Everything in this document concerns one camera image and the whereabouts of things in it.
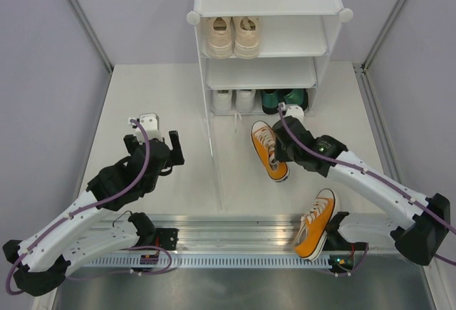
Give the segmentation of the green pointed shoe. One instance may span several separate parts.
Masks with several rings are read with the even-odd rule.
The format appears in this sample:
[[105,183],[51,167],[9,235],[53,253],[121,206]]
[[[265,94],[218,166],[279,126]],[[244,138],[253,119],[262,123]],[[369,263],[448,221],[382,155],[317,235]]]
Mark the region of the green pointed shoe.
[[282,89],[281,95],[287,105],[298,105],[304,110],[309,106],[309,96],[306,89]]
[[279,104],[283,101],[277,89],[261,90],[261,108],[267,115],[278,113]]

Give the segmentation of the white plastic shoe cabinet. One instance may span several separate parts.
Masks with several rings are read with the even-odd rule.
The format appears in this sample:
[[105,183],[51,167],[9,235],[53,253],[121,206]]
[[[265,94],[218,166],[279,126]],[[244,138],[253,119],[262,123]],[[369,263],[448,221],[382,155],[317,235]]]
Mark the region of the white plastic shoe cabinet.
[[[259,54],[215,58],[209,29],[217,18],[234,28],[237,17],[259,19]],[[342,0],[195,0],[187,21],[195,28],[207,113],[219,114],[215,93],[226,90],[304,89],[313,105],[341,27],[353,13]]]

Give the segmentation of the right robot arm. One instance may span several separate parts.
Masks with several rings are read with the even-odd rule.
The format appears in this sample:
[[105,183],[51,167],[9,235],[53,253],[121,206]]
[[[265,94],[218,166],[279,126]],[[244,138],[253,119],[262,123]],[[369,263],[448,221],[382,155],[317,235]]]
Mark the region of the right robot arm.
[[450,201],[445,196],[424,195],[376,172],[337,139],[315,138],[291,115],[272,129],[278,160],[335,180],[381,208],[393,221],[387,236],[395,248],[416,264],[431,263],[452,229]]

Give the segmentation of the right aluminium frame post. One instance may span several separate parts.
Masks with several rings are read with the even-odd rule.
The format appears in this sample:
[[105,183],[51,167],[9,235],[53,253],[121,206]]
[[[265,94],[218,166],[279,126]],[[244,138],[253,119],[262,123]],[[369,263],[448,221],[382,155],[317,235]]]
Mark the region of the right aluminium frame post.
[[380,32],[375,38],[373,45],[370,48],[364,62],[361,64],[362,72],[366,72],[370,66],[372,65],[375,57],[377,56],[380,48],[383,45],[383,42],[387,39],[388,34],[392,30],[393,26],[395,25],[396,21],[398,20],[399,16],[401,15],[402,10],[406,6],[409,0],[396,0],[393,4],[390,13],[388,14],[385,23],[382,25]]

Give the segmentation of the aluminium frame post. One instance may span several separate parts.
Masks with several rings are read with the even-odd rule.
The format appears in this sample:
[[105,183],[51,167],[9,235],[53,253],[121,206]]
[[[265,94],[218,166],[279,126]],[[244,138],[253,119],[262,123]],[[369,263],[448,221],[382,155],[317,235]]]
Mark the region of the aluminium frame post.
[[79,0],[66,0],[68,5],[71,8],[71,11],[75,15],[78,23],[81,25],[85,35],[87,36],[88,40],[90,41],[91,46],[95,50],[97,57],[100,59],[100,62],[103,64],[104,69],[107,71],[109,76],[113,74],[114,65],[111,63],[108,55],[103,48],[103,45],[98,38],[97,33],[95,32],[86,12],[84,11],[83,7]]
[[396,21],[398,20],[399,16],[401,15],[402,10],[406,6],[409,0],[396,0],[393,4],[390,13],[388,14],[385,23],[382,25],[380,32],[375,38],[373,45],[370,48],[364,62],[361,64],[362,72],[366,72],[370,66],[372,65],[375,57],[377,56],[380,48],[383,45],[383,42],[387,39],[388,34],[392,30],[393,26],[395,25]]

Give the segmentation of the aluminium mounting rail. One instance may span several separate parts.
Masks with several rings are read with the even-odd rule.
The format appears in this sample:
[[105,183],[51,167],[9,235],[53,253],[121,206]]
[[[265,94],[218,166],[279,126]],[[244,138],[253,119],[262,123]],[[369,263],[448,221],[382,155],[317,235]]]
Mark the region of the aluminium mounting rail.
[[[157,228],[178,230],[177,251],[212,254],[292,253],[301,215],[150,215]],[[350,214],[340,231],[348,242],[367,242],[371,254],[398,254],[384,214]]]

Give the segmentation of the orange sneaker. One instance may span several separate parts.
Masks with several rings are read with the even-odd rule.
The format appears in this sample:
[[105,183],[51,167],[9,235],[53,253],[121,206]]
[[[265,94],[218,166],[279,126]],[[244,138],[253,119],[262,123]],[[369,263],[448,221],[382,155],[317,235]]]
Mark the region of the orange sneaker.
[[306,260],[315,260],[326,243],[326,226],[338,212],[339,201],[332,189],[322,189],[308,212],[301,216],[301,224],[292,246],[295,253]]
[[267,175],[274,182],[285,181],[289,176],[289,168],[276,158],[276,136],[270,125],[262,120],[256,121],[252,125],[251,139]]

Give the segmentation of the white sneaker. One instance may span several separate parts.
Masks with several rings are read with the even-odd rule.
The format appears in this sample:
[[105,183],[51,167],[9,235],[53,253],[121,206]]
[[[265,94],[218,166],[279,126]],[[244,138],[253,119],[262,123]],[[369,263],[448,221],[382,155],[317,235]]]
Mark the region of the white sneaker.
[[228,114],[232,110],[232,90],[212,91],[212,109],[216,114]]
[[256,91],[236,90],[235,111],[234,111],[234,131],[237,131],[237,122],[242,120],[242,114],[251,113],[254,109]]

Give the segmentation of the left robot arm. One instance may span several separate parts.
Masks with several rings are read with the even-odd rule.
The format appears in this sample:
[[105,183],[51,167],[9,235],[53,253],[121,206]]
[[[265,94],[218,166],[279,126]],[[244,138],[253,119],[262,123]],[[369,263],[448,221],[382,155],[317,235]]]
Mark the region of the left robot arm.
[[174,250],[175,228],[157,228],[143,212],[131,212],[125,222],[93,237],[83,233],[94,224],[139,200],[155,189],[185,159],[178,132],[169,133],[170,145],[153,138],[140,143],[134,135],[123,138],[128,156],[104,167],[78,198],[52,223],[27,240],[3,245],[12,268],[6,278],[10,295],[42,296],[53,291],[83,265],[118,250]]

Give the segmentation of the beige sneaker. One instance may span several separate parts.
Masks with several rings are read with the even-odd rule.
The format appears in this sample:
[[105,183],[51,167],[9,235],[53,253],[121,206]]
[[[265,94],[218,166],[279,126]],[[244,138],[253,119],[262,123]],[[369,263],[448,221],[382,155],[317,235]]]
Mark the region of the beige sneaker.
[[210,17],[206,23],[206,48],[211,58],[225,59],[233,53],[232,19]]
[[234,55],[237,58],[253,59],[259,55],[260,23],[258,16],[233,18],[235,30]]

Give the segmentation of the clear cabinet door panel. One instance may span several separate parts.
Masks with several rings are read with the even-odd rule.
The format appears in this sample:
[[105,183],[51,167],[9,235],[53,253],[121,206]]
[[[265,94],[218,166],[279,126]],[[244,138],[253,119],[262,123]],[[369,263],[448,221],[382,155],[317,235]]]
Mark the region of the clear cabinet door panel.
[[219,171],[219,159],[217,155],[217,140],[214,131],[214,115],[211,112],[206,114],[206,123],[207,123],[207,135],[209,140],[209,150],[212,159],[212,165],[214,170],[214,183],[215,183],[215,190],[217,193],[217,202],[218,208],[221,212],[224,211],[224,195]]

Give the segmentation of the left aluminium frame post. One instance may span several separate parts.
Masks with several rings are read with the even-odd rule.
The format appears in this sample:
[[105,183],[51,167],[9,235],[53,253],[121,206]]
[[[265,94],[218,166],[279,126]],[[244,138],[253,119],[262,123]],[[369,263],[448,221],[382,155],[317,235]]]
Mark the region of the left aluminium frame post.
[[81,25],[85,35],[87,36],[88,40],[90,41],[91,46],[95,50],[97,57],[100,59],[100,62],[103,64],[104,69],[107,71],[109,76],[113,74],[114,65],[111,63],[108,55],[103,48],[103,45],[98,38],[97,33],[95,32],[86,12],[84,11],[83,7],[79,0],[66,0],[68,5],[71,8],[71,11],[75,15],[78,23]]

